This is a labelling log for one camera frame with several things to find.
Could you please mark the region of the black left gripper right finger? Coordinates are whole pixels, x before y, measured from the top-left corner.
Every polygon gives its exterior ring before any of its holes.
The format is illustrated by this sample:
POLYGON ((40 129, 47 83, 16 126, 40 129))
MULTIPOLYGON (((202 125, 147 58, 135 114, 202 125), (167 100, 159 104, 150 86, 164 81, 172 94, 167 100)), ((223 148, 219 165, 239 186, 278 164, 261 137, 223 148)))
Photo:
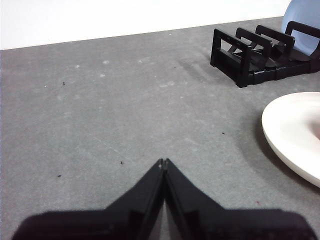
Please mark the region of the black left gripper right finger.
POLYGON ((315 240, 295 212, 226 209, 198 189, 170 159, 162 162, 165 201, 184 240, 315 240))

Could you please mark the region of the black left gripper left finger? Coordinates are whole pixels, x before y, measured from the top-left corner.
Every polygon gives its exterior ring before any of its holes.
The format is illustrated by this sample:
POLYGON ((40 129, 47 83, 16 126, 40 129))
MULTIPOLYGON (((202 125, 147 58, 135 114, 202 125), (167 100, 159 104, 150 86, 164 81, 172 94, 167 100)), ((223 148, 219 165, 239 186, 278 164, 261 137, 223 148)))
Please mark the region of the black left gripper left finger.
POLYGON ((14 240, 146 240, 163 206, 164 160, 99 210, 48 211, 27 217, 14 240))

